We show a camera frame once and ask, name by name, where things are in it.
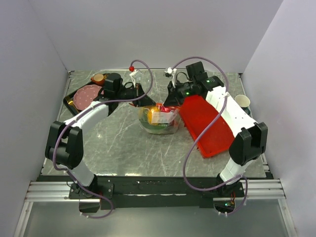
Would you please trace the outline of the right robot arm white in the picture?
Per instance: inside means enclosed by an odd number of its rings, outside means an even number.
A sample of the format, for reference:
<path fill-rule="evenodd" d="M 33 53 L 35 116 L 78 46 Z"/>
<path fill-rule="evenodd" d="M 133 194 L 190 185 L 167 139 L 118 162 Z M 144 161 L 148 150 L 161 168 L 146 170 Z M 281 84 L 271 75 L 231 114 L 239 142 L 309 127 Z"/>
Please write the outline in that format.
<path fill-rule="evenodd" d="M 229 94 L 229 82 L 221 81 L 217 76 L 210 77 L 202 62 L 190 64 L 186 70 L 189 78 L 187 82 L 177 80 L 175 67 L 165 70 L 165 76 L 171 81 L 164 106 L 181 106 L 186 98 L 198 95 L 218 112 L 207 129 L 219 118 L 228 125 L 234 140 L 229 147 L 230 159 L 219 173 L 219 182 L 216 184 L 217 193 L 227 197 L 234 189 L 233 184 L 240 180 L 248 166 L 265 152 L 268 127 L 249 116 Z"/>

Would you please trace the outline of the yellow toy mango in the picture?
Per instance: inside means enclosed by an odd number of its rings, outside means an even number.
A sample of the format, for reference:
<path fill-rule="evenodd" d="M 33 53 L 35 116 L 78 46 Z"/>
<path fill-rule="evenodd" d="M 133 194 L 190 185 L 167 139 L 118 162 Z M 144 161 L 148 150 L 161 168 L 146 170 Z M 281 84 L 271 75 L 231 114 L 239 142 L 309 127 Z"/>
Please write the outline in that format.
<path fill-rule="evenodd" d="M 152 124 L 152 117 L 154 112 L 159 112 L 158 106 L 142 107 L 139 111 L 139 120 Z"/>

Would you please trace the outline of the red toy bell pepper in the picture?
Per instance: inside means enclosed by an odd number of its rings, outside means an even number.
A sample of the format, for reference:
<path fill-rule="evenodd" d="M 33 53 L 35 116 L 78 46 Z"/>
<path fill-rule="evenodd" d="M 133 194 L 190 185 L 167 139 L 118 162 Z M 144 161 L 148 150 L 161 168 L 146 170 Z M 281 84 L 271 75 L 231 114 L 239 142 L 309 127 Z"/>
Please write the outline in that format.
<path fill-rule="evenodd" d="M 163 105 L 160 106 L 160 111 L 163 113 L 171 113 L 171 112 L 175 111 L 176 109 L 177 109 L 176 107 L 172 107 L 172 106 L 170 106 L 170 107 L 166 107 Z"/>

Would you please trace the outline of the clear zip top bag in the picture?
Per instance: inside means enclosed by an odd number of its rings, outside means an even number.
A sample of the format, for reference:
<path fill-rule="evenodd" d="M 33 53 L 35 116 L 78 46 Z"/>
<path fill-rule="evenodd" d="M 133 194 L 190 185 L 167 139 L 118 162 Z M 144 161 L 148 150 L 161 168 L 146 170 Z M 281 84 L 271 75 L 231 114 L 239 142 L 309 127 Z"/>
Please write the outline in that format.
<path fill-rule="evenodd" d="M 161 105 L 163 105 L 163 104 L 162 103 L 156 103 L 155 106 L 158 106 L 159 109 L 160 109 Z M 178 106 L 174 106 L 174 107 L 176 107 L 177 109 L 175 111 L 171 112 L 171 113 L 163 113 L 161 111 L 153 113 L 152 124 L 151 125 L 166 124 L 166 125 L 172 126 L 172 130 L 170 132 L 164 133 L 164 134 L 160 133 L 160 134 L 155 134 L 155 135 L 174 134 L 178 130 L 178 126 L 179 126 L 179 123 L 180 123 L 180 115 L 179 115 L 180 107 L 178 107 Z M 148 123 L 147 122 L 142 122 L 140 120 L 139 120 L 139 122 L 140 122 L 141 127 L 146 132 L 148 132 L 145 129 L 145 126 L 147 126 Z"/>

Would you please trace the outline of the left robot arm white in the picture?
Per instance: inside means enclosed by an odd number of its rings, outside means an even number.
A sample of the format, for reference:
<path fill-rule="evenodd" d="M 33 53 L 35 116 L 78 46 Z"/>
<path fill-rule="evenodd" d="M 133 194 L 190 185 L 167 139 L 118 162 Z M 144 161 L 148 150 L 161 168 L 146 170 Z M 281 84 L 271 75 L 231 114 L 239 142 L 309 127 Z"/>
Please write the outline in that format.
<path fill-rule="evenodd" d="M 51 124 L 45 147 L 45 157 L 57 170 L 63 170 L 81 184 L 80 192 L 86 198 L 98 193 L 97 178 L 83 161 L 83 135 L 100 120 L 110 116 L 121 102 L 135 107 L 154 106 L 156 103 L 144 92 L 140 83 L 123 84 L 118 73 L 106 75 L 90 105 L 72 119 Z"/>

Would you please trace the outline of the orange green toy mango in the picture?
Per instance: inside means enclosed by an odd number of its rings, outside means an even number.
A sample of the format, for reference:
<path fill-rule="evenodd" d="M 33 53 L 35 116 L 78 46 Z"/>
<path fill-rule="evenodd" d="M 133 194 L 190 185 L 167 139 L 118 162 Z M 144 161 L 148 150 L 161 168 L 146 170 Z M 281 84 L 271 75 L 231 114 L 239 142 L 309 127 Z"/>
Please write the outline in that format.
<path fill-rule="evenodd" d="M 145 126 L 145 129 L 149 132 L 149 133 L 154 133 L 154 134 L 164 134 L 164 133 L 168 133 L 172 130 L 172 126 L 170 125 L 166 125 L 166 124 L 158 124 L 158 125 L 150 125 L 148 124 L 147 126 Z"/>

